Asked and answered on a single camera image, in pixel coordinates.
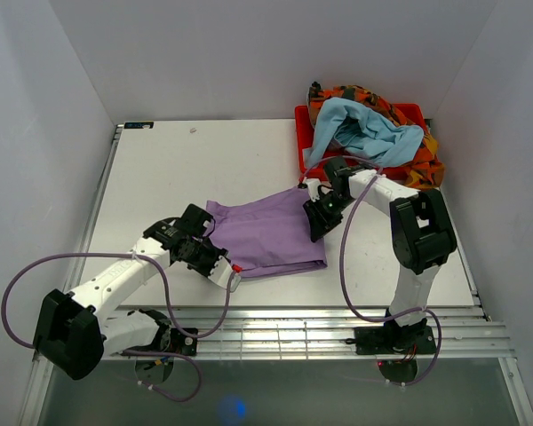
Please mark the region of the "purple trousers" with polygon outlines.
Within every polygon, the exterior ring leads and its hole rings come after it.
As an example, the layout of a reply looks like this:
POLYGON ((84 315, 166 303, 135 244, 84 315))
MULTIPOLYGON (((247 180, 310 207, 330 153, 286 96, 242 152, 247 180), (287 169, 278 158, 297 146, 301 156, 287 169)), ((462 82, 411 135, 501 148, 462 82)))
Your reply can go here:
POLYGON ((306 189, 291 189, 239 206, 206 203, 215 219, 212 243, 226 249, 244 279, 311 272, 327 267, 324 242, 311 241, 303 204, 306 189))

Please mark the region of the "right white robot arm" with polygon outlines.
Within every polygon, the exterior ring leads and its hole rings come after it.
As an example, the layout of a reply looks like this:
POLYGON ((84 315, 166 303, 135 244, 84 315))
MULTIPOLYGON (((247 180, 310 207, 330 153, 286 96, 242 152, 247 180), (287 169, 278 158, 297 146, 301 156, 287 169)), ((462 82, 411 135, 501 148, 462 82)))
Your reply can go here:
POLYGON ((349 165, 342 156, 326 160, 323 172, 329 183, 303 177, 300 187, 309 199, 303 205, 310 237, 317 242, 343 225, 350 231, 354 214, 362 202, 390 220, 392 248, 399 263, 393 301, 381 319, 366 319, 347 343, 359 355, 380 353, 433 354, 440 344, 440 331, 427 321, 428 298, 434 279, 457 248, 449 213, 437 189, 418 190, 400 185, 367 162, 349 165))

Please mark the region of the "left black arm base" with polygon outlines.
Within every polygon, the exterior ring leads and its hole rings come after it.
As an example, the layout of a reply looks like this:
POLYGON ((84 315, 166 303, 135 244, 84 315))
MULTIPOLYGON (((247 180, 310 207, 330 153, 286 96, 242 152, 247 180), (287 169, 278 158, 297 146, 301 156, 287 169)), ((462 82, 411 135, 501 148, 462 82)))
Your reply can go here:
POLYGON ((163 333, 160 349, 166 352, 180 353, 185 356, 195 356, 198 344, 198 329, 189 328, 188 333, 195 335, 190 337, 182 334, 175 328, 170 328, 163 333))

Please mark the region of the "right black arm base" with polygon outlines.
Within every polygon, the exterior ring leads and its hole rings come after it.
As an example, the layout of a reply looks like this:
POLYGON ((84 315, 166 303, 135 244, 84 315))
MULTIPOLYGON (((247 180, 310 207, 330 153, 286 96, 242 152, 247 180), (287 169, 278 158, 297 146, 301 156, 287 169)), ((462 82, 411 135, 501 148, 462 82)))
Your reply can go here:
POLYGON ((345 340, 355 346, 357 355, 416 354, 432 355, 437 346, 433 330, 429 326, 416 332, 394 332, 385 327, 356 327, 354 336, 345 340))

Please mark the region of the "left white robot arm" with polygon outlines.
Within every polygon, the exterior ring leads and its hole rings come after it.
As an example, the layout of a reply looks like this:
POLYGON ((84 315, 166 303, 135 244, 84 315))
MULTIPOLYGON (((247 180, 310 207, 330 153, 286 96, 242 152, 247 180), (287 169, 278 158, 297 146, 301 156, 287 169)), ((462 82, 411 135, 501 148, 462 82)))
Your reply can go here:
POLYGON ((188 355, 186 340, 199 336, 194 328, 178 328, 155 310, 138 309, 122 317, 121 303, 154 276, 183 263, 187 269, 231 294, 240 282, 227 250, 213 245, 207 231, 212 214, 194 204, 178 218, 149 226, 125 256, 67 293, 53 290, 43 300, 33 339, 35 349, 70 378, 87 376, 107 355, 128 350, 188 355))

